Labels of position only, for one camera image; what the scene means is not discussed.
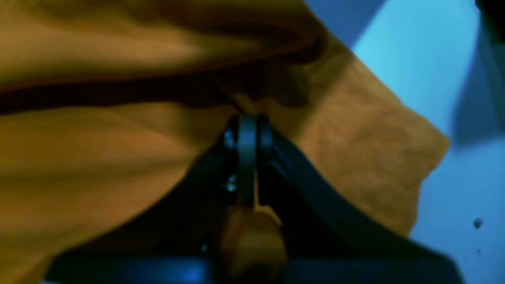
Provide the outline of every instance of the black metal frame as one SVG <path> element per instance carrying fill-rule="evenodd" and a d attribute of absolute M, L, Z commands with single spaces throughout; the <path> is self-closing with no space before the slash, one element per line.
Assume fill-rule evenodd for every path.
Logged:
<path fill-rule="evenodd" d="M 225 184 L 232 175 L 238 177 L 236 191 L 209 187 Z M 172 217 L 160 226 L 181 228 L 211 197 L 226 204 L 238 198 L 242 206 L 252 206 L 255 175 L 260 203 L 270 205 L 282 220 L 291 260 L 285 283 L 462 283 L 447 257 L 397 236 L 342 198 L 265 115 L 230 119 L 220 139 L 171 191 L 171 200 L 177 202 L 167 208 L 172 212 L 166 215 Z M 200 250 L 199 257 L 67 254 L 56 260 L 47 279 L 67 284 L 224 283 L 214 243 L 213 237 L 204 241 L 210 249 Z M 163 269 L 170 263 L 179 268 Z M 184 278 L 191 267 L 199 277 Z"/>

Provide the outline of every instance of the mustard yellow cloth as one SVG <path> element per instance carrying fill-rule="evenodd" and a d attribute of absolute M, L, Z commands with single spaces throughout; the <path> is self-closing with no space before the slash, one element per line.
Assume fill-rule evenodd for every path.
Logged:
<path fill-rule="evenodd" d="M 0 0 L 0 283 L 169 193 L 230 101 L 401 235 L 449 145 L 301 0 Z"/>

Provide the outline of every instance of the orange fabric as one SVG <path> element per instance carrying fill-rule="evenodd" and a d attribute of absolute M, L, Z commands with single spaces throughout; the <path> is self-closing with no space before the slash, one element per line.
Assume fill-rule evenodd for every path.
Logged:
<path fill-rule="evenodd" d="M 0 0 L 0 90 L 5 284 L 167 194 L 227 96 L 402 235 L 448 147 L 301 0 Z"/>

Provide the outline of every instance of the blue wall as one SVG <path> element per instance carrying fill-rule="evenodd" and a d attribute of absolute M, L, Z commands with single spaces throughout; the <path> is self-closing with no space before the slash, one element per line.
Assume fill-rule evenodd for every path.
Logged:
<path fill-rule="evenodd" d="M 406 105 L 452 140 L 423 184 L 411 237 L 451 255 L 468 284 L 504 283 L 505 92 L 494 58 L 505 59 L 505 49 L 490 45 L 473 0 L 308 3 Z"/>

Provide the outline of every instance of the light blue background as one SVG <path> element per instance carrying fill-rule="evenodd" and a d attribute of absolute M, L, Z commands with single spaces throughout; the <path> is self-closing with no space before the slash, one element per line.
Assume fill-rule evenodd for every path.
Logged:
<path fill-rule="evenodd" d="M 474 1 L 308 3 L 407 106 L 452 140 L 423 184 L 412 239 L 452 256 L 468 284 L 504 283 L 505 49 L 491 45 Z"/>

